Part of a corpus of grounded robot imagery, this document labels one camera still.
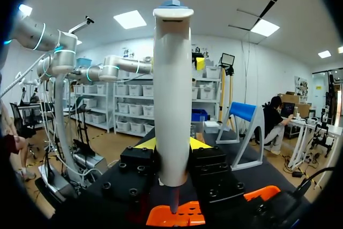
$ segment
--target blue box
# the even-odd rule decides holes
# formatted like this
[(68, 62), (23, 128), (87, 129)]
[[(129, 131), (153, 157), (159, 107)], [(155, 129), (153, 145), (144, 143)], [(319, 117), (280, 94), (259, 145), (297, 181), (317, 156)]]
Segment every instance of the blue box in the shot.
[(201, 117), (204, 118), (204, 121), (207, 121), (208, 114), (203, 109), (192, 109), (192, 122), (200, 122)]
[(76, 67), (90, 67), (91, 64), (92, 64), (91, 59), (87, 59), (87, 58), (76, 59)]

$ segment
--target orange object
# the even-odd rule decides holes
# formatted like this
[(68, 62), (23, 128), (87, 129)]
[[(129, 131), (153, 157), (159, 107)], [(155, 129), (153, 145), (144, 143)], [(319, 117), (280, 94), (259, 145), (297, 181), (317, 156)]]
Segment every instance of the orange object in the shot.
[(199, 202), (191, 201), (178, 207), (176, 214), (172, 214), (169, 206), (156, 206), (149, 214), (146, 225), (151, 226), (192, 226), (205, 223), (200, 211)]
[(247, 201), (252, 200), (253, 198), (256, 198), (258, 196), (261, 196), (261, 198), (263, 199), (263, 201), (267, 201), (269, 200), (271, 197), (273, 197), (276, 193), (279, 193), (281, 190), (274, 186), (274, 185), (269, 185), (267, 187), (264, 187), (262, 189), (259, 190), (255, 190), (252, 191), (250, 193), (246, 193), (244, 194), (244, 198)]
[[(247, 201), (258, 196), (264, 201), (279, 193), (280, 189), (276, 186), (267, 186), (251, 193), (244, 194)], [(172, 214), (169, 206), (156, 206), (149, 214), (146, 225), (150, 226), (192, 226), (205, 223), (205, 218), (202, 215), (198, 201), (191, 201), (178, 207), (176, 214)]]

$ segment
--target black shirt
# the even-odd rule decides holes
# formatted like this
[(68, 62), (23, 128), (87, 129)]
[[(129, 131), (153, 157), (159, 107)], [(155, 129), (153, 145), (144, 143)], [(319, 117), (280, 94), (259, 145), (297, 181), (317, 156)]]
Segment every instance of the black shirt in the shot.
[[(264, 113), (264, 138), (271, 132), (271, 130), (283, 121), (282, 117), (280, 116), (279, 112), (273, 108), (266, 106), (263, 108)], [(259, 133), (255, 129), (255, 137), (259, 141)]]

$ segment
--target white stand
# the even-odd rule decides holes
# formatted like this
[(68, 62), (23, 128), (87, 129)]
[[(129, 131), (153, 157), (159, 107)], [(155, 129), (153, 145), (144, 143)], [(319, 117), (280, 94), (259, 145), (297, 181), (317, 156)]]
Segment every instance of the white stand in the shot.
[[(242, 112), (244, 113), (244, 111), (242, 111), (242, 110), (238, 110), (238, 111), (239, 112), (237, 112), (237, 110), (232, 110), (232, 105), (229, 107), (229, 109), (225, 115), (225, 120), (223, 121), (222, 127), (220, 129), (219, 134), (218, 134), (217, 140), (215, 141), (217, 144), (234, 144), (234, 143), (240, 142), (240, 136), (238, 133), (236, 116), (238, 116), (242, 119), (245, 119), (247, 117), (245, 116), (245, 118), (243, 118)], [(228, 129), (227, 121), (228, 121), (230, 115), (233, 115), (234, 120), (235, 120), (236, 138), (231, 139), (231, 140), (221, 140), (220, 138), (222, 136), (224, 129)], [(252, 134), (256, 128), (258, 128), (259, 135), (260, 135), (259, 158), (256, 161), (238, 164), (240, 162), (242, 155), (243, 155), (245, 149), (247, 148), (247, 146), (249, 144), (249, 140), (250, 140), (250, 138), (251, 138), (251, 136), (252, 136)], [(253, 112), (253, 115), (250, 119), (250, 125), (249, 125), (249, 129), (247, 131), (247, 134), (246, 134), (246, 136), (245, 136), (245, 138), (241, 144), (241, 147), (237, 153), (235, 160), (233, 161), (233, 163), (231, 165), (232, 171), (246, 169), (246, 168), (261, 165), (263, 162), (262, 161), (263, 160), (263, 148), (264, 148), (264, 113), (263, 113), (262, 107), (256, 106), (255, 110)]]

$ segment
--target person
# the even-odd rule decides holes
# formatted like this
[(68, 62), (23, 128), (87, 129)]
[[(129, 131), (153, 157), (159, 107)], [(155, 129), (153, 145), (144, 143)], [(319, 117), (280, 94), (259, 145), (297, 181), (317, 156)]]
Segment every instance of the person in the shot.
[[(282, 139), (285, 133), (285, 126), (292, 120), (293, 115), (283, 119), (279, 114), (282, 106), (282, 100), (279, 96), (272, 100), (263, 108), (264, 113), (264, 148), (275, 155), (280, 154)], [(259, 140), (259, 134), (255, 130), (256, 140)]]
[(26, 168), (28, 142), (25, 138), (18, 136), (13, 120), (10, 118), (9, 112), (2, 100), (0, 101), (0, 105), (1, 133), (3, 135), (0, 144), (4, 144), (5, 152), (8, 158), (10, 158), (11, 153), (19, 154), (20, 152), (21, 176), (25, 181), (34, 179), (36, 174), (30, 172)]

